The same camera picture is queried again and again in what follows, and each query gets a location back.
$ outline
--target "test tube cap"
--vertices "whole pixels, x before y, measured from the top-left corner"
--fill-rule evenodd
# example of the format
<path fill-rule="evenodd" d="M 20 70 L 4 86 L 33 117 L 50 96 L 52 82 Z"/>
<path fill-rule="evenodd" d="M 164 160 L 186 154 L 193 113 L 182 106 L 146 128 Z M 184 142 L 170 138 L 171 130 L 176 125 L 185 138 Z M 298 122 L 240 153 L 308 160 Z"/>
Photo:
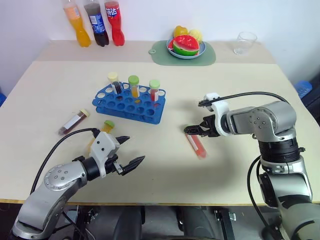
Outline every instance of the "test tube cap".
<path fill-rule="evenodd" d="M 115 71 L 109 72 L 108 79 L 111 83 L 118 81 L 118 73 L 116 73 Z"/>
<path fill-rule="evenodd" d="M 128 81 L 129 81 L 129 84 L 130 84 L 130 85 L 138 85 L 138 84 L 139 84 L 139 77 L 136 76 L 136 75 L 131 75 L 131 76 L 128 78 Z"/>
<path fill-rule="evenodd" d="M 84 115 L 86 115 L 87 117 L 90 116 L 90 113 L 89 113 L 87 110 L 85 110 L 84 108 L 81 109 L 80 112 L 82 112 L 82 113 L 83 113 Z"/>
<path fill-rule="evenodd" d="M 115 127 L 115 123 L 114 123 L 113 121 L 110 121 L 110 120 L 104 121 L 104 124 L 107 124 L 107 125 L 109 125 L 109 126 L 112 127 L 112 128 Z"/>
<path fill-rule="evenodd" d="M 151 89 L 158 89 L 160 87 L 160 81 L 157 79 L 152 79 L 149 82 L 149 86 Z"/>

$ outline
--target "yellow toy fruit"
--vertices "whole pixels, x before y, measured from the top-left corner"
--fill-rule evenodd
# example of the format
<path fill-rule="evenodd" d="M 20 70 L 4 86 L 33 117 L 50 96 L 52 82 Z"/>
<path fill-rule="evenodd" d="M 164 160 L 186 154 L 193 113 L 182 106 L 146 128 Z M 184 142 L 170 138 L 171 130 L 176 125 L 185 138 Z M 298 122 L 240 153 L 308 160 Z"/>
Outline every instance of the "yellow toy fruit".
<path fill-rule="evenodd" d="M 194 37 L 199 43 L 202 42 L 202 33 L 198 29 L 190 30 L 188 35 Z"/>
<path fill-rule="evenodd" d="M 176 26 L 173 31 L 173 37 L 187 35 L 187 34 L 188 34 L 188 29 L 186 27 L 182 27 L 180 25 Z"/>

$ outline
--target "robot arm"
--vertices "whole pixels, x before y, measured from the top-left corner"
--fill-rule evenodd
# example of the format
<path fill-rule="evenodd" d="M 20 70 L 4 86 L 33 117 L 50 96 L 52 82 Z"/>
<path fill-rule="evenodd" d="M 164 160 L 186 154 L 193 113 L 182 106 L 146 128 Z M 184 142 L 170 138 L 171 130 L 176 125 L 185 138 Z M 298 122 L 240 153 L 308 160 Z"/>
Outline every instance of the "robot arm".
<path fill-rule="evenodd" d="M 199 103 L 214 115 L 200 125 L 188 126 L 189 135 L 208 137 L 252 134 L 258 140 L 260 163 L 265 173 L 259 175 L 263 199 L 280 211 L 282 225 L 289 239 L 320 239 L 320 206 L 312 204 L 312 190 L 295 131 L 296 112 L 287 102 L 275 101 L 259 107 L 230 111 L 216 93 L 209 93 Z"/>
<path fill-rule="evenodd" d="M 102 131 L 91 146 L 89 158 L 81 156 L 71 163 L 51 168 L 42 184 L 22 205 L 12 228 L 13 235 L 18 239 L 48 239 L 65 204 L 78 189 L 99 176 L 104 178 L 112 172 L 124 176 L 134 170 L 145 156 L 135 158 L 125 167 L 117 163 L 116 152 L 128 139 L 127 136 L 116 138 Z"/>

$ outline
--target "white table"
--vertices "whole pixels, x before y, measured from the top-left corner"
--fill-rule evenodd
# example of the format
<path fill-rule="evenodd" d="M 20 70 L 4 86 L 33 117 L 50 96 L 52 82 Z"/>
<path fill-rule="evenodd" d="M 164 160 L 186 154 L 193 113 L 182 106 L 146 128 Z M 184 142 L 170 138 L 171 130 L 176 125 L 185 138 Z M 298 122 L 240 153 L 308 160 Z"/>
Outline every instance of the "white table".
<path fill-rule="evenodd" d="M 127 45 L 125 50 L 129 52 L 135 46 L 147 51 L 152 43 L 128 42 Z M 76 129 L 100 128 L 105 120 L 112 120 L 115 136 L 131 137 L 118 151 L 118 161 L 126 165 L 135 157 L 146 155 L 146 158 L 126 176 L 113 173 L 89 182 L 70 199 L 71 204 L 251 204 L 246 176 L 249 165 L 260 154 L 258 142 L 250 135 L 202 138 L 208 157 L 199 159 L 182 132 L 184 125 L 198 124 L 210 115 L 205 108 L 197 107 L 204 94 L 217 92 L 227 96 L 250 91 L 281 95 L 296 110 L 297 141 L 300 147 L 306 148 L 302 155 L 313 200 L 320 202 L 320 128 L 291 83 L 261 45 L 242 58 L 230 54 L 223 42 L 212 45 L 217 53 L 215 64 L 188 67 L 160 66 L 152 63 L 148 55 L 128 61 L 125 59 L 132 54 L 126 55 L 126 51 L 113 46 L 79 48 L 74 42 L 53 42 L 32 63 L 0 108 L 0 202 L 22 203 L 28 197 L 41 163 L 60 139 L 58 129 L 79 109 L 85 108 L 91 116 Z M 115 49 L 122 54 L 116 57 L 117 62 L 108 56 Z M 130 75 L 139 76 L 141 85 L 147 85 L 151 79 L 160 80 L 161 88 L 166 90 L 160 124 L 95 111 L 92 100 L 108 84 L 107 74 L 113 71 L 124 82 Z M 231 110 L 272 101 L 275 99 L 268 96 L 228 100 Z M 91 139 L 90 133 L 67 139 L 48 161 L 43 174 L 57 164 L 87 154 L 86 146 Z M 255 174 L 252 192 L 257 203 L 262 204 Z"/>

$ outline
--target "bowl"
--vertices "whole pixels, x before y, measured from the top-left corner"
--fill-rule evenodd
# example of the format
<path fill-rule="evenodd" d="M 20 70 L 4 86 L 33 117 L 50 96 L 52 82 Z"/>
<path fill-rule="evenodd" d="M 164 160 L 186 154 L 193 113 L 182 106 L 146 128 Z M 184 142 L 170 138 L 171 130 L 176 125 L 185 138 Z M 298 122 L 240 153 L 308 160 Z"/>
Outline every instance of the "bowl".
<path fill-rule="evenodd" d="M 198 55 L 194 55 L 194 56 L 182 56 L 180 54 L 175 53 L 173 50 L 171 51 L 170 48 L 168 47 L 169 43 L 172 41 L 172 39 L 174 39 L 173 37 L 171 37 L 168 41 L 166 41 L 166 48 L 168 49 L 169 53 L 179 59 L 195 59 L 197 57 L 200 57 L 206 50 L 207 45 L 204 41 L 202 41 L 202 43 L 199 43 L 199 53 Z"/>

